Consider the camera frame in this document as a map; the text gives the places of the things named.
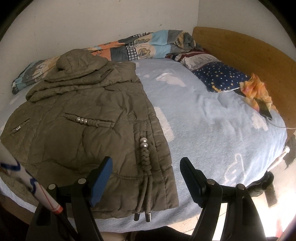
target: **wall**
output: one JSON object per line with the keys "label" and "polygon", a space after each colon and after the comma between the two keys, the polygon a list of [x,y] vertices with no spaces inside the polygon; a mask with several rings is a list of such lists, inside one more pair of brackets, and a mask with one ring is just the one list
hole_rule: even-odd
{"label": "wall", "polygon": [[296,48],[288,34],[258,0],[200,0],[197,25],[247,34],[296,61]]}
{"label": "wall", "polygon": [[161,29],[192,33],[198,0],[34,0],[0,42],[0,110],[32,61]]}

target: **light blue blanket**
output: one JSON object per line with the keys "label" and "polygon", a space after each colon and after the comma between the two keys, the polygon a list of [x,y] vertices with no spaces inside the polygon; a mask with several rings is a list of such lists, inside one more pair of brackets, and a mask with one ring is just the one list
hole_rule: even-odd
{"label": "light blue blanket", "polygon": [[[266,123],[242,96],[233,91],[208,92],[193,73],[170,59],[144,59],[135,63],[136,73],[170,147],[180,206],[152,212],[150,223],[145,222],[144,214],[138,222],[133,221],[133,216],[96,220],[100,231],[148,230],[197,216],[201,209],[192,201],[179,169],[184,156],[207,178],[221,185],[235,186],[260,179],[282,153],[287,137],[285,129]],[[17,99],[0,112],[0,134],[10,114],[25,101],[22,91],[17,94],[21,96],[16,96]],[[284,126],[277,113],[272,110],[271,114],[274,124]],[[15,198],[2,180],[0,190],[21,206],[34,210],[32,205]]]}

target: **star pattern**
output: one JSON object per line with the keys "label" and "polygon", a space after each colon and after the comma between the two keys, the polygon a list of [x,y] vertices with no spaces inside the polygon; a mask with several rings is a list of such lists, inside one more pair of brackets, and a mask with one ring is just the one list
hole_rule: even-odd
{"label": "star pattern", "polygon": [[239,83],[250,77],[222,62],[210,62],[192,71],[210,92],[231,91],[239,88]]}

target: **floor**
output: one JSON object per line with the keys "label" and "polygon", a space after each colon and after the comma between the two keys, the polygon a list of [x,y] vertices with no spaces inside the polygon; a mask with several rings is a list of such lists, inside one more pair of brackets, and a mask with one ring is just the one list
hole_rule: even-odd
{"label": "floor", "polygon": [[[290,147],[291,151],[296,150],[296,146]],[[286,229],[290,221],[296,215],[296,161],[295,156],[283,160],[278,166],[273,168],[271,172],[274,174],[274,189],[278,199],[276,205],[268,207],[265,194],[259,197],[254,197],[253,202],[260,215],[265,235],[267,237],[278,237],[282,231]],[[216,227],[213,240],[220,240],[225,216],[226,204],[221,205],[220,215]],[[170,227],[186,233],[192,234],[198,217],[185,220],[180,223],[170,225]]]}

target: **wooden headboard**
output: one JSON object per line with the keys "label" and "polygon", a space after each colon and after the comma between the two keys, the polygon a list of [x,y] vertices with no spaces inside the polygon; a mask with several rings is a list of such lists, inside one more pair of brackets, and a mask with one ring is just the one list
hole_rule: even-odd
{"label": "wooden headboard", "polygon": [[[296,127],[296,62],[277,48],[245,34],[195,27],[193,38],[223,63],[266,84],[287,127]],[[295,130],[287,130],[289,139]]]}

